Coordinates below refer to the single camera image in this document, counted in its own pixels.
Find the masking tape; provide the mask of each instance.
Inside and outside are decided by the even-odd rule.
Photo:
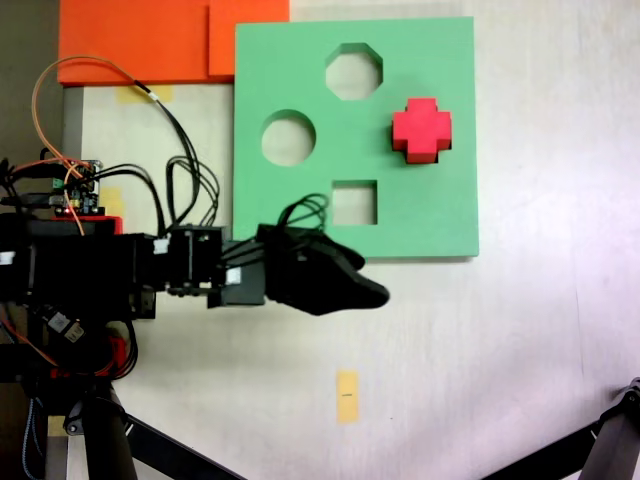
[[[358,421],[358,372],[341,370],[337,375],[338,423]]]

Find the orange wire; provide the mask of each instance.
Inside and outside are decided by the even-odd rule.
[[[107,60],[106,58],[96,57],[94,55],[71,55],[69,57],[61,58],[60,60],[56,60],[51,65],[49,65],[47,68],[45,68],[45,70],[42,72],[42,74],[40,74],[40,77],[38,77],[38,80],[36,81],[36,84],[35,84],[35,86],[33,88],[33,94],[31,95],[31,116],[33,117],[33,125],[35,126],[36,132],[38,133],[38,137],[40,137],[40,140],[42,141],[42,143],[56,157],[59,157],[59,158],[63,159],[62,163],[67,168],[71,167],[71,164],[68,163],[68,161],[66,160],[67,157],[65,157],[60,150],[58,150],[56,147],[53,146],[53,144],[45,136],[44,132],[42,131],[42,127],[40,126],[40,119],[38,118],[38,95],[40,93],[40,88],[42,87],[42,83],[44,82],[44,79],[46,78],[47,74],[51,70],[53,70],[56,66],[58,66],[58,65],[60,65],[62,63],[68,62],[70,60],[81,60],[81,59],[93,60],[95,62],[100,62],[100,63],[106,64],[106,65],[109,65],[110,67],[112,67],[115,70],[117,70],[118,72],[120,72],[123,76],[125,76],[129,80],[131,80],[131,83],[135,82],[135,78],[133,77],[133,75],[131,75],[129,72],[127,72],[123,68],[119,67],[118,65],[116,65],[112,61]],[[80,177],[80,176],[81,175],[78,172],[76,172],[76,177]]]
[[[56,157],[56,158],[47,158],[46,160],[39,160],[37,162],[27,163],[26,165],[19,165],[13,171],[14,172],[19,172],[20,170],[24,170],[25,168],[35,167],[36,165],[42,165],[42,164],[45,164],[45,163],[62,162],[63,160],[67,160],[68,162],[77,163],[78,165],[82,165],[83,167],[88,167],[89,166],[89,164],[87,162],[83,162],[82,160],[76,160],[74,158],[69,158],[69,157],[65,157],[65,158]]]
[[[5,315],[4,315],[4,311],[2,311],[2,315],[0,315],[0,322],[2,322],[2,324],[5,326],[5,328],[7,330],[9,330],[13,335],[15,335],[16,337],[18,337],[20,340],[22,340],[24,343],[31,345],[31,348],[33,348],[36,352],[38,352],[40,354],[40,356],[42,358],[44,358],[47,362],[49,362],[51,365],[53,365],[54,367],[58,367],[59,365],[55,362],[55,360],[53,360],[53,358],[51,358],[49,355],[47,355],[46,353],[44,353],[42,350],[40,350],[38,347],[36,347],[33,343],[31,343],[29,341],[28,338],[23,337],[22,335],[20,335],[15,328],[13,328],[11,326],[11,324],[9,323],[9,321],[7,319],[5,319]]]
[[[65,175],[65,177],[64,177],[64,185],[65,185],[65,187],[67,186],[67,183],[69,182],[69,175],[71,175],[72,172],[75,172],[76,168],[78,168],[77,165],[76,166],[72,166],[71,168],[69,168],[69,170],[67,170],[67,175]],[[67,206],[69,207],[69,211],[71,212],[71,215],[73,215],[73,219],[78,224],[78,230],[80,230],[80,235],[82,235],[84,237],[84,228],[82,227],[82,222],[80,222],[80,218],[78,218],[78,214],[76,213],[76,209],[73,208],[73,205],[71,205],[71,200],[69,200],[69,193],[67,192],[66,188],[64,190],[64,199],[67,201]]]

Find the orange foam block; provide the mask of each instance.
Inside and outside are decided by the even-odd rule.
[[[206,82],[209,0],[61,0],[59,58],[108,58],[144,83]],[[123,85],[88,61],[58,69],[63,85]]]
[[[236,25],[289,21],[289,0],[211,0],[209,8],[209,76],[233,82]]]
[[[238,23],[287,22],[289,0],[60,0],[59,58],[107,58],[143,83],[232,82]],[[61,65],[63,85],[125,85],[86,60]]]

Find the metal leg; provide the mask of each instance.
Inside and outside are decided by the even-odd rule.
[[[137,418],[129,417],[131,454],[174,480],[246,480]]]
[[[631,480],[638,454],[640,430],[623,411],[602,425],[580,480]]]
[[[583,467],[595,442],[598,422],[532,453],[484,480],[562,480]]]
[[[138,480],[120,409],[92,399],[82,412],[82,428],[91,480]]]

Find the white surface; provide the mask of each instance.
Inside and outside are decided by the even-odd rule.
[[[431,15],[476,20],[480,257],[370,265],[391,303],[324,318],[161,295],[116,385],[133,415],[252,480],[476,479],[640,373],[639,4],[292,0],[296,21]],[[227,224],[232,88],[175,92]],[[161,191],[180,152],[111,89],[87,89],[83,137],[85,158],[140,163]],[[126,229],[153,232],[143,186],[116,182]],[[356,424],[336,423],[339,369],[360,373]]]

